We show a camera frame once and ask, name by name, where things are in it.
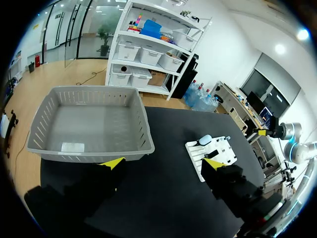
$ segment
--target desk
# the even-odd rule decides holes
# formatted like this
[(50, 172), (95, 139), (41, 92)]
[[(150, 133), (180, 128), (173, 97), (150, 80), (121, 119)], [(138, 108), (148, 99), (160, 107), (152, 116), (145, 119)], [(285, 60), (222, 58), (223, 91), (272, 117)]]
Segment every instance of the desk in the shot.
[[(215, 91), (217, 86), (220, 87), (219, 91)], [(239, 89), (232, 89), (226, 84), (218, 82), (211, 91), (212, 95), (215, 93), (223, 99), (222, 106), (227, 112), (229, 112), (231, 108), (234, 107), (242, 120), (250, 119), (255, 125), (255, 128), (267, 129), (267, 126), (258, 113), (250, 105), (245, 106), (245, 104), (238, 99), (237, 95), (241, 95), (246, 99), (246, 95), (244, 95)], [(280, 168), (278, 162), (278, 153), (276, 152), (270, 137), (260, 136), (257, 133), (253, 133), (248, 136), (247, 140), (255, 150), (257, 156), (261, 156), (265, 160), (265, 163), (273, 164), (272, 168), (263, 169), (263, 172), (266, 176), (271, 175)]]
[[(151, 107), (146, 111), (155, 152), (126, 162), (127, 175), (117, 193), (85, 222), (124, 238), (233, 237), (243, 221), (199, 181), (185, 143), (205, 134), (229, 135), (236, 164), (260, 186), (262, 169), (237, 125), (226, 114)], [(63, 194), (63, 187), (78, 181), (87, 166), (42, 160), (41, 186), (51, 185)]]
[[(215, 89), (217, 86), (220, 87), (220, 90), (216, 92)], [(246, 119), (250, 119), (255, 125), (255, 128), (267, 129), (267, 126), (263, 122), (262, 118), (257, 114), (257, 112), (250, 105), (245, 106), (245, 104), (238, 99), (238, 95), (241, 95), (246, 99), (246, 96), (239, 89), (233, 90), (226, 84), (218, 82), (211, 91), (212, 95), (214, 93), (218, 94), (223, 99), (222, 106), (227, 112), (229, 112), (231, 108), (234, 107), (242, 120), (245, 121)], [(253, 133), (248, 136), (247, 140), (250, 142), (250, 144), (253, 144), (259, 137), (260, 136), (257, 135), (257, 133)]]

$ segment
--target black tablecloth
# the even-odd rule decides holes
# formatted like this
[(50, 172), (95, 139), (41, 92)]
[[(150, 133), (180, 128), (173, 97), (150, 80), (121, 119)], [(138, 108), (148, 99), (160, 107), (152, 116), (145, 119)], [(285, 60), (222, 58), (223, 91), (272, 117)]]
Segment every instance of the black tablecloth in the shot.
[[(155, 152), (127, 162), (127, 175), (115, 195), (85, 220), (125, 238), (233, 237), (243, 224), (200, 182), (185, 143), (206, 134), (230, 136), (244, 175), (256, 186), (263, 172), (251, 146), (229, 115), (146, 108)], [(87, 164), (42, 160), (41, 186), (63, 194), (81, 178)]]

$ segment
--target bottle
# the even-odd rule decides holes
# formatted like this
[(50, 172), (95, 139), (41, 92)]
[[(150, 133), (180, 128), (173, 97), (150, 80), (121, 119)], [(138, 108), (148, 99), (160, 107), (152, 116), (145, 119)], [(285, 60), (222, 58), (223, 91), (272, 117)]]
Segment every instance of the bottle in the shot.
[(209, 112), (209, 107), (211, 104), (211, 95), (208, 94), (207, 97), (203, 97), (198, 100), (197, 103), (192, 107), (192, 110), (199, 112)]
[(206, 92), (204, 92), (204, 98), (207, 97), (209, 95), (209, 89), (206, 90)]
[(188, 89), (186, 90), (183, 99), (186, 99), (192, 92), (193, 90), (196, 88), (196, 80), (194, 80), (188, 87)]
[(197, 90), (194, 90), (185, 100), (185, 103), (189, 106), (192, 107), (196, 103), (197, 100), (200, 99), (202, 92), (201, 89), (203, 87), (204, 83), (201, 83), (201, 85), (198, 87)]
[(208, 111), (213, 113), (217, 109), (217, 107), (218, 107), (218, 97), (212, 97), (211, 104), (208, 108)]

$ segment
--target glass door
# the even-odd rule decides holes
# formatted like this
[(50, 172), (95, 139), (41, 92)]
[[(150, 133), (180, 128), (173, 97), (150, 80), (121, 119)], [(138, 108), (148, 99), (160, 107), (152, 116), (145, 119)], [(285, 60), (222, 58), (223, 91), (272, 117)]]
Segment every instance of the glass door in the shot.
[(72, 2), (73, 4), (71, 6), (73, 9), (68, 23), (65, 40), (65, 67), (76, 58), (80, 27), (84, 20), (89, 0), (75, 0)]
[(108, 59), (113, 35), (127, 1), (92, 1), (83, 24), (79, 59)]

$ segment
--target white storage bin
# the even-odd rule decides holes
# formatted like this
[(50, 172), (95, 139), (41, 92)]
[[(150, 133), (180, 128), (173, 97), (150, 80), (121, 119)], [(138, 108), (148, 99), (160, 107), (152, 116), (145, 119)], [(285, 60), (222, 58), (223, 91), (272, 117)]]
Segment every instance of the white storage bin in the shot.
[(162, 66), (164, 69), (176, 72), (180, 65), (184, 62), (184, 60), (180, 59), (179, 57), (169, 56), (168, 54), (164, 54), (159, 59), (159, 65)]
[(119, 43), (118, 60), (134, 61), (135, 56), (141, 46), (130, 41), (121, 41)]
[(131, 85), (135, 88), (145, 88), (152, 78), (151, 73), (146, 68), (132, 67)]
[(142, 46), (140, 61), (141, 63), (157, 65), (162, 55), (162, 52), (155, 50), (152, 46)]
[(190, 51), (197, 42), (194, 38), (183, 32), (173, 31), (173, 41), (181, 48)]
[(110, 82), (114, 86), (126, 86), (128, 84), (130, 75), (132, 74), (131, 68), (127, 67), (125, 72), (121, 71), (121, 68), (125, 65), (114, 64), (111, 70)]

